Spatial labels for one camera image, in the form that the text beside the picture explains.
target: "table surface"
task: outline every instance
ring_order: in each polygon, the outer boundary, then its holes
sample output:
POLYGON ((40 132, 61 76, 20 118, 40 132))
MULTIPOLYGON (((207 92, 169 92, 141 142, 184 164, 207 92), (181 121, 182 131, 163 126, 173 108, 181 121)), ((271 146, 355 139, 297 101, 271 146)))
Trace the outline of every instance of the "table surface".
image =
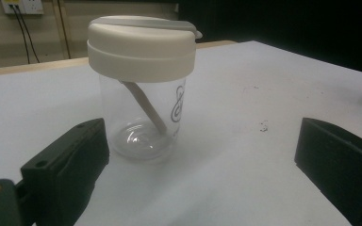
MULTIPOLYGON (((362 73, 259 42, 199 49, 167 161, 113 153, 76 225, 350 225, 296 167, 302 117, 362 137, 362 73)), ((0 75, 0 178, 102 117, 88 64, 0 75)))

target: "white lid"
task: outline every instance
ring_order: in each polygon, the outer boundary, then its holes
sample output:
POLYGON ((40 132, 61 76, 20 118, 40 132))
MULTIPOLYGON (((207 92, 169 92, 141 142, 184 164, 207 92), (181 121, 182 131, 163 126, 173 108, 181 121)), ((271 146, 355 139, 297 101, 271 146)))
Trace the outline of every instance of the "white lid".
MULTIPOLYGON (((161 20, 160 24, 172 23, 158 18, 137 16, 100 19, 144 22, 161 20)), ((140 27, 122 23, 91 23, 89 26, 90 66, 98 73, 120 81, 151 83, 183 78, 193 71, 195 52, 195 33, 190 30, 140 27)))

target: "cup lid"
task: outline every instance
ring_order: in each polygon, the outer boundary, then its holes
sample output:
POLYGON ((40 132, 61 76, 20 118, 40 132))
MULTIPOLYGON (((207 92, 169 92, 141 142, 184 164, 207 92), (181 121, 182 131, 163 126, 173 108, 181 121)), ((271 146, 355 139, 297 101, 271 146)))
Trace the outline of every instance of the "cup lid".
POLYGON ((201 34, 188 22, 110 16, 90 23, 88 54, 98 73, 125 82, 167 82, 193 71, 201 34))

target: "wall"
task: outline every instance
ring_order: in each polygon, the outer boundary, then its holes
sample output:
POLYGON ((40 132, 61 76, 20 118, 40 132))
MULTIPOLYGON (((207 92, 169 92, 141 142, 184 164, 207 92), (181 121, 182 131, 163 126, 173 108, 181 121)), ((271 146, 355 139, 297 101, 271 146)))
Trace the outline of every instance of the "wall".
MULTIPOLYGON (((42 3, 43 15, 24 16, 40 62, 86 57, 88 24, 97 17, 140 15, 177 19, 175 4, 75 0, 42 3)), ((29 54, 31 63, 36 63, 31 48, 29 54)), ((0 1, 0 67, 23 64, 27 64, 27 57, 20 26, 14 15, 4 13, 0 1)))
MULTIPOLYGON (((35 50, 41 62, 63 59, 52 3, 44 1, 43 9, 42 16, 25 16, 35 50)), ((22 31, 16 17, 4 13, 0 1, 0 67, 22 64, 27 64, 22 31)))

